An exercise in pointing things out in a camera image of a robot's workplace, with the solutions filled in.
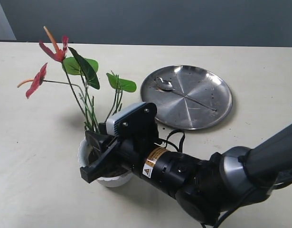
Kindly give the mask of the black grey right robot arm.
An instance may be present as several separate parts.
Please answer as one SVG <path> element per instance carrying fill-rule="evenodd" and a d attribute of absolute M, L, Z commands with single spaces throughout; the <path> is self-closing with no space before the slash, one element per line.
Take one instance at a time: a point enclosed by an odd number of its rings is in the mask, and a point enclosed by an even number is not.
<path fill-rule="evenodd" d="M 102 134 L 86 131 L 96 161 L 80 168 L 91 183 L 125 168 L 166 193 L 203 227 L 219 227 L 238 208 L 260 203 L 292 184 L 292 124 L 251 149 L 237 146 L 201 160 L 162 147 L 154 103 L 134 103 L 112 115 Z"/>

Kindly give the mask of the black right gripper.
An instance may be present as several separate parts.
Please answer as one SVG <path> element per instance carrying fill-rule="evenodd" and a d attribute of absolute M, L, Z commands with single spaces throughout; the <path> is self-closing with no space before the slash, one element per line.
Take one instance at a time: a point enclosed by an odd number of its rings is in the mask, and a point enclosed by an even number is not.
<path fill-rule="evenodd" d="M 80 175 L 87 183 L 123 183 L 123 175 L 102 177 L 118 168 L 142 173 L 146 157 L 162 143 L 155 122 L 134 124 L 132 129 L 126 129 L 117 137 L 107 132 L 107 124 L 100 123 L 100 132 L 105 135 L 85 131 L 86 139 L 79 147 Z M 91 147 L 99 157 L 93 163 L 87 162 L 87 152 L 91 152 Z"/>

